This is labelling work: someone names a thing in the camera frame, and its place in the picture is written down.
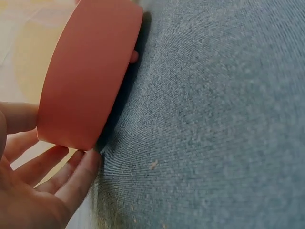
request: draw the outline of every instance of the fabric texture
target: fabric texture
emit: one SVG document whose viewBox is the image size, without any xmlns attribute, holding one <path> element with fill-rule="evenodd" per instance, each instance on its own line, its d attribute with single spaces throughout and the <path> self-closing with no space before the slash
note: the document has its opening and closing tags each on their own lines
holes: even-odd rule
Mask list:
<svg viewBox="0 0 305 229">
<path fill-rule="evenodd" d="M 92 227 L 305 228 L 305 2 L 139 4 L 149 35 Z"/>
</svg>

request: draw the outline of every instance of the orange lid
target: orange lid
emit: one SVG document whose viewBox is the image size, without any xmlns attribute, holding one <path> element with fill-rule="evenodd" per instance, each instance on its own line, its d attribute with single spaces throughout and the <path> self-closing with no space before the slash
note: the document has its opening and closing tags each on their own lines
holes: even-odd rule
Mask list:
<svg viewBox="0 0 305 229">
<path fill-rule="evenodd" d="M 94 147 L 112 109 L 142 22 L 129 0 L 82 0 L 52 56 L 38 111 L 38 138 Z"/>
</svg>

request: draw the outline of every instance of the orange round container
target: orange round container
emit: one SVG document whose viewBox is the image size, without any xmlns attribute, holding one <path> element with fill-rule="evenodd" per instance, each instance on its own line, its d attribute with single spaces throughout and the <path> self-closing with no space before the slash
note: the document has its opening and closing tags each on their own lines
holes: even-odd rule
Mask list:
<svg viewBox="0 0 305 229">
<path fill-rule="evenodd" d="M 38 111 L 42 141 L 92 149 L 107 121 L 135 43 L 142 8 L 129 0 L 81 0 L 52 56 Z"/>
</svg>

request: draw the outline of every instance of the beige floor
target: beige floor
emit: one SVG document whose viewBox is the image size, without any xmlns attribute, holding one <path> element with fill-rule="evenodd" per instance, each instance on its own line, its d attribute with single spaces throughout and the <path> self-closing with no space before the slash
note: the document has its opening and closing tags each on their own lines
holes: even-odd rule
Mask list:
<svg viewBox="0 0 305 229">
<path fill-rule="evenodd" d="M 74 0 L 0 0 L 1 101 L 39 103 L 53 50 L 74 8 Z M 12 166 L 19 167 L 51 146 L 39 142 Z M 74 151 L 71 149 L 43 181 L 56 173 Z"/>
</svg>

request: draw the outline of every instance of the hand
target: hand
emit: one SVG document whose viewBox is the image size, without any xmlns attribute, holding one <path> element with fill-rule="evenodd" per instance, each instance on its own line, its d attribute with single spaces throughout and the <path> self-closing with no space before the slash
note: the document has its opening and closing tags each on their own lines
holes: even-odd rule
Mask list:
<svg viewBox="0 0 305 229">
<path fill-rule="evenodd" d="M 38 142 L 37 109 L 31 104 L 0 102 L 1 229 L 65 228 L 85 199 L 101 163 L 97 152 L 76 151 L 57 174 L 35 187 L 69 151 L 55 146 L 12 170 L 11 163 Z"/>
</svg>

